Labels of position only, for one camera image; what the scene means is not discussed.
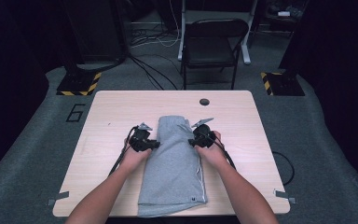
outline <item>person's right arm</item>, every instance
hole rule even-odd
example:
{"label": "person's right arm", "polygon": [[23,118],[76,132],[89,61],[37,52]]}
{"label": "person's right arm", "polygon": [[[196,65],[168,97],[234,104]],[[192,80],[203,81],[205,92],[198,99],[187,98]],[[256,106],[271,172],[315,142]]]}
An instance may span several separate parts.
{"label": "person's right arm", "polygon": [[[221,139],[219,132],[214,133]],[[241,223],[278,223],[263,195],[227,162],[221,148],[213,144],[209,148],[195,146],[195,149],[220,174],[228,198]]]}

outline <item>chair backrest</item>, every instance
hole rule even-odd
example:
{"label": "chair backrest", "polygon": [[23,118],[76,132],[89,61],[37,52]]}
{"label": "chair backrest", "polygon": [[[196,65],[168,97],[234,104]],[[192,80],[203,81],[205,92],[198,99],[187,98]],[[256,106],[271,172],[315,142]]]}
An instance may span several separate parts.
{"label": "chair backrest", "polygon": [[191,37],[241,37],[249,31],[246,21],[240,19],[214,19],[195,21],[186,27],[185,36]]}

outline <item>black and yellow hazard tape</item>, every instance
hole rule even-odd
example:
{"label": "black and yellow hazard tape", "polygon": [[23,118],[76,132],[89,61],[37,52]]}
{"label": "black and yellow hazard tape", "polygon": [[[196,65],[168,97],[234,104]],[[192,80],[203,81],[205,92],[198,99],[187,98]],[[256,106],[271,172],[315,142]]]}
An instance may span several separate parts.
{"label": "black and yellow hazard tape", "polygon": [[263,78],[264,87],[266,88],[268,95],[274,95],[274,92],[272,91],[271,85],[269,84],[269,80],[267,78],[267,74],[272,75],[281,75],[282,73],[261,73],[261,78]]}
{"label": "black and yellow hazard tape", "polygon": [[97,87],[97,83],[100,80],[101,73],[95,75],[94,79],[92,80],[89,89],[86,91],[57,91],[57,95],[92,95],[95,88]]}

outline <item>person's left hand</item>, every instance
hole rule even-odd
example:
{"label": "person's left hand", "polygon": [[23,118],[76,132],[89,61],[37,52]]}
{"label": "person's left hand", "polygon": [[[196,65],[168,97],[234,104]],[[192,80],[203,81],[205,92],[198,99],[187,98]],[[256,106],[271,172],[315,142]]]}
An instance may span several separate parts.
{"label": "person's left hand", "polygon": [[152,149],[148,148],[145,151],[135,151],[130,144],[126,145],[127,151],[124,153],[123,160],[120,163],[119,167],[125,168],[128,171],[134,171],[139,164],[142,163],[151,153]]}

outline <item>gray cloth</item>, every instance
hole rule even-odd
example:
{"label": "gray cloth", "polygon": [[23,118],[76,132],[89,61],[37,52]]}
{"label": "gray cloth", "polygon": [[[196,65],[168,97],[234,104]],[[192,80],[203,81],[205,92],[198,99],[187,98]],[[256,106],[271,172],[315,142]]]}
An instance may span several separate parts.
{"label": "gray cloth", "polygon": [[160,147],[149,156],[138,201],[138,217],[160,217],[207,203],[200,155],[188,120],[164,116],[158,121]]}

